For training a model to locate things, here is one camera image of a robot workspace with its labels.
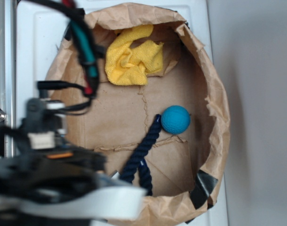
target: teal ball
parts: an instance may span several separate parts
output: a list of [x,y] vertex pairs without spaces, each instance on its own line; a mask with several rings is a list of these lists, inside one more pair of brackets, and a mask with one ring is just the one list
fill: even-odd
[[190,115],[188,111],[181,106],[168,107],[161,116],[163,129],[171,134],[183,133],[190,124]]

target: white wall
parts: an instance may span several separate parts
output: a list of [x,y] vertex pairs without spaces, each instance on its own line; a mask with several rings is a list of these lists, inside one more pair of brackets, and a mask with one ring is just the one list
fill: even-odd
[[208,0],[227,90],[229,226],[287,226],[287,0]]

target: brown paper bag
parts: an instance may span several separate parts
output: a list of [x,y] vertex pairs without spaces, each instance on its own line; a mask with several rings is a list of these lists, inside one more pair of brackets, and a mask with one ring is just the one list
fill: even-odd
[[[109,223],[173,226],[206,212],[217,202],[229,148],[230,113],[225,89],[203,44],[181,15],[158,7],[125,3],[85,15],[85,21],[96,43],[105,48],[114,41],[117,30],[154,24],[146,39],[164,43],[164,68],[149,75],[146,86],[115,86],[105,75],[105,60],[98,60],[98,97],[89,113],[68,117],[70,141],[105,154],[110,175],[122,171],[156,114],[181,105],[191,116],[191,125],[182,134],[162,131],[146,156],[154,197],[144,198],[138,219]],[[47,79],[84,85],[71,41],[62,41]],[[52,98],[67,105],[84,101],[74,89],[55,91]],[[134,185],[138,185],[138,176]]]

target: navy rope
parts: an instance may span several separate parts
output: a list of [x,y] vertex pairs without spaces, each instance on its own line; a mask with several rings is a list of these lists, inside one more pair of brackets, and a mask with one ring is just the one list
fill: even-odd
[[147,189],[148,191],[147,195],[152,196],[153,195],[152,176],[151,176],[151,172],[149,171],[149,168],[148,168],[148,165],[145,159],[142,159],[142,161],[140,161],[138,172],[139,172],[139,178],[140,178],[140,181],[139,181],[140,186]]
[[[132,183],[132,181],[134,180],[135,178],[134,174],[136,173],[137,168],[140,166],[140,162],[144,160],[144,157],[148,154],[148,151],[152,148],[153,144],[156,143],[156,140],[159,137],[159,133],[162,128],[160,119],[161,115],[157,114],[153,124],[151,125],[148,131],[148,134],[146,135],[145,138],[143,138],[142,142],[134,150],[130,159],[127,161],[123,169],[123,172],[120,176],[121,180],[124,180],[129,183]],[[142,187],[146,186],[144,188],[148,189],[148,192],[151,193],[151,190],[149,189],[151,189],[152,187],[151,184],[152,177],[150,176],[148,166],[147,165],[145,166],[144,162],[142,162],[143,166],[139,167],[140,185]]]

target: yellow cloth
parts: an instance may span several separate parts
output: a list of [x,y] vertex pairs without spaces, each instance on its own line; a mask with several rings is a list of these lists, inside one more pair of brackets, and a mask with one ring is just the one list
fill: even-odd
[[157,45],[147,40],[130,48],[133,41],[151,35],[152,24],[124,29],[107,49],[105,71],[115,85],[146,85],[147,74],[163,68],[163,43]]

